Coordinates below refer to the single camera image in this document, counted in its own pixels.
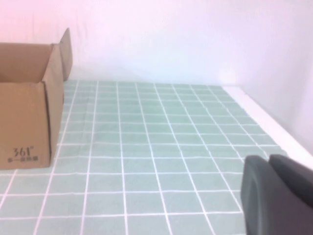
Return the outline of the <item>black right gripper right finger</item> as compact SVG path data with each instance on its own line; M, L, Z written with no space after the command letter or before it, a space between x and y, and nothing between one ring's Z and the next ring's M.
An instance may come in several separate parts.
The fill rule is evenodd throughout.
M281 154L272 154L269 164L289 190L309 207L313 207L313 171Z

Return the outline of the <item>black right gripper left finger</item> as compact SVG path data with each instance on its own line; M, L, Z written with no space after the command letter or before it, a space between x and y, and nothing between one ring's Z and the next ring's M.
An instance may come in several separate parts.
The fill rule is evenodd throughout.
M241 201L248 235L311 235L313 208L294 195L269 159L247 156Z

